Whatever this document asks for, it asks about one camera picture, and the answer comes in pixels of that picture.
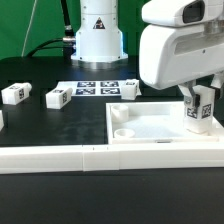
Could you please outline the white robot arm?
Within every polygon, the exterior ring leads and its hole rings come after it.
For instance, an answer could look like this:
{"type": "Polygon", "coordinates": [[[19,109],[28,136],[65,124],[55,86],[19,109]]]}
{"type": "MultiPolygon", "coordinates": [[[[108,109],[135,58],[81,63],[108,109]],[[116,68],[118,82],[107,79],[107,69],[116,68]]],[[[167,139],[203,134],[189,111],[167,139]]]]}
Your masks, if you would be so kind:
{"type": "MultiPolygon", "coordinates": [[[[116,0],[81,0],[80,29],[72,59],[97,68],[126,57],[117,27],[116,0]]],[[[224,89],[224,0],[150,0],[141,10],[148,24],[140,37],[139,73],[148,86],[179,86],[197,103],[195,81],[212,76],[218,97],[224,89]]]]}

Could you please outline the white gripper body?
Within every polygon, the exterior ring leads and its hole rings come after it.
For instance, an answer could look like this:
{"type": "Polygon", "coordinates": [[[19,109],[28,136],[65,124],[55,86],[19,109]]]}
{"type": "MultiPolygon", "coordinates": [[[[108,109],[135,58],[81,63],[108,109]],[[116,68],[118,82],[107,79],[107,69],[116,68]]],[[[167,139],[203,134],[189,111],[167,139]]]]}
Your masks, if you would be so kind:
{"type": "Polygon", "coordinates": [[[155,89],[166,89],[224,70],[224,32],[205,34],[203,25],[148,25],[140,38],[139,73],[155,89]]]}

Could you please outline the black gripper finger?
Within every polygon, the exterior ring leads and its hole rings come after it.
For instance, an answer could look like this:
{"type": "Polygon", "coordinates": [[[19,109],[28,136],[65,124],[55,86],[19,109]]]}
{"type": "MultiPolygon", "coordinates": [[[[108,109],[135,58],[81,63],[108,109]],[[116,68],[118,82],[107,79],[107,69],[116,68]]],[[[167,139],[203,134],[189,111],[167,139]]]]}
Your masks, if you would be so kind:
{"type": "Polygon", "coordinates": [[[224,85],[224,72],[216,73],[213,77],[211,86],[221,89],[223,85],[224,85]]]}
{"type": "Polygon", "coordinates": [[[178,87],[184,96],[184,104],[193,108],[200,106],[200,96],[194,91],[196,81],[188,81],[179,84],[178,87]]]}

